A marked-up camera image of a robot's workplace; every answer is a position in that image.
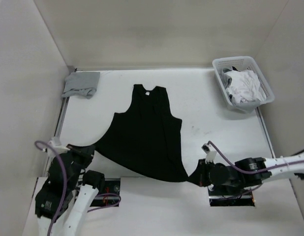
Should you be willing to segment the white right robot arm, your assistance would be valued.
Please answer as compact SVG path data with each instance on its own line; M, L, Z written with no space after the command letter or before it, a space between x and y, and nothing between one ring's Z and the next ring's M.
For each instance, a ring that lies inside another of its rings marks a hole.
M304 150L281 158L246 158L235 163L207 162L200 159L195 184L201 187L222 186L227 194L264 182L298 177L304 179Z

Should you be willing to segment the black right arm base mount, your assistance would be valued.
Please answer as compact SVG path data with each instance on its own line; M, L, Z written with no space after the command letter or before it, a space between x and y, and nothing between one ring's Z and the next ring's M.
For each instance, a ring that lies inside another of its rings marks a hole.
M211 207L254 207L254 197L250 189L229 186L209 186L208 195Z

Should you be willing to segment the black tank top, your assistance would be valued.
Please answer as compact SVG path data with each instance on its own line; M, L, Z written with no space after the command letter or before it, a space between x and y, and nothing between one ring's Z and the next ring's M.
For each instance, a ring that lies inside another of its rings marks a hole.
M171 114L166 88L146 90L136 84L127 111L115 113L105 134L85 148L149 178L203 187L201 167L188 175L183 166L181 127L182 120Z

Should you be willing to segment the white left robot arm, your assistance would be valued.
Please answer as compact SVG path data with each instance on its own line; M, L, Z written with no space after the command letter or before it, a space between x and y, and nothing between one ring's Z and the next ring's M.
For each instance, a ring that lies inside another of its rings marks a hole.
M54 155L48 177L35 197L40 236L77 236L96 196L105 190L104 174L87 170L95 147L47 147Z

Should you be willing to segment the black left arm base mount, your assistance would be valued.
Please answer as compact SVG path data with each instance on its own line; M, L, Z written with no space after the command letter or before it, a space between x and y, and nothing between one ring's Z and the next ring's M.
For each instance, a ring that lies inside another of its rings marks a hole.
M93 199L91 208L118 207L121 201L120 198L121 179L109 178L105 179L104 187L99 191Z

